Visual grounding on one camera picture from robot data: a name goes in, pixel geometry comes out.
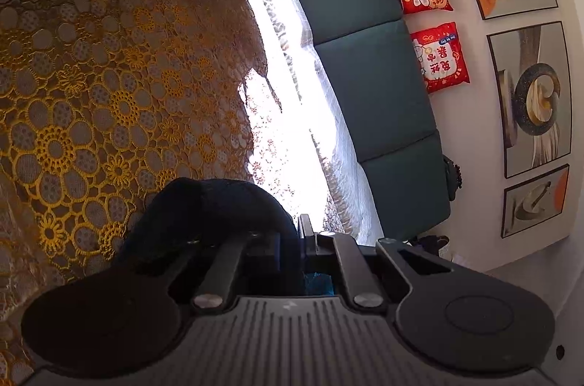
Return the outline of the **teal knit sweater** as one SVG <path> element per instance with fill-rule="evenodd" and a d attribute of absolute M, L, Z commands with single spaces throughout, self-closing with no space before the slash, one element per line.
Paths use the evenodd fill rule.
<path fill-rule="evenodd" d="M 301 241 L 293 218 L 270 193 L 248 181 L 177 178 L 153 196 L 113 266 L 162 277 L 178 302 L 190 300 L 228 241 L 249 232 L 279 235 L 276 264 L 260 273 L 267 295 L 332 296 L 333 281 L 303 273 Z"/>

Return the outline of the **white bed sheet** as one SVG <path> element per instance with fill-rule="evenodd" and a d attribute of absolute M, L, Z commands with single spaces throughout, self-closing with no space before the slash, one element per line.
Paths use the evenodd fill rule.
<path fill-rule="evenodd" d="M 247 0 L 266 67 L 239 85 L 253 132 L 253 181 L 315 231 L 381 237 L 380 221 L 299 0 Z"/>

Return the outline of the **dark green right headboard cushion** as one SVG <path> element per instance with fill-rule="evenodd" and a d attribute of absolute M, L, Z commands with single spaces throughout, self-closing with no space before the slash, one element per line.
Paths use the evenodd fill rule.
<path fill-rule="evenodd" d="M 438 134 L 361 166 L 386 238 L 407 241 L 448 219 L 450 200 Z"/>

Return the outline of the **dark green middle headboard cushion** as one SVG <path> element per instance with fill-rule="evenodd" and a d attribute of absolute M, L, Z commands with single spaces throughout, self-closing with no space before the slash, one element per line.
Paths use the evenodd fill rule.
<path fill-rule="evenodd" d="M 359 162 L 391 154 L 437 132 L 402 19 L 321 43 L 316 50 Z"/>

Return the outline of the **floral lace bedspread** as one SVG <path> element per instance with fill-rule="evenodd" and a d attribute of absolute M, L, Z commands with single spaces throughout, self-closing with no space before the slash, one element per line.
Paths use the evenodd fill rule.
<path fill-rule="evenodd" d="M 31 301 L 104 269 L 174 178 L 249 177 L 247 0 L 1 0 L 1 381 Z"/>

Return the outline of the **red pillow with characters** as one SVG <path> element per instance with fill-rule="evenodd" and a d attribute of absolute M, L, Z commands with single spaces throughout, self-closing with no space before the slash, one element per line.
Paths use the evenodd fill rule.
<path fill-rule="evenodd" d="M 428 93 L 470 83 L 454 22 L 411 33 L 410 38 Z"/>

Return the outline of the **small framed wall picture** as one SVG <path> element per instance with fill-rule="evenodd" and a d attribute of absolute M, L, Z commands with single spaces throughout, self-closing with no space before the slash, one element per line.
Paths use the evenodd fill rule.
<path fill-rule="evenodd" d="M 569 181 L 569 164 L 504 190 L 501 238 L 509 238 L 562 213 Z"/>

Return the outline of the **middle framed wall picture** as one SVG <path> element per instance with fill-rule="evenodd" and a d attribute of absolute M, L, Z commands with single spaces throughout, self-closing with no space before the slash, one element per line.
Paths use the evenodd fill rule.
<path fill-rule="evenodd" d="M 500 103 L 504 177 L 570 154 L 571 76 L 562 22 L 492 33 L 487 41 Z"/>

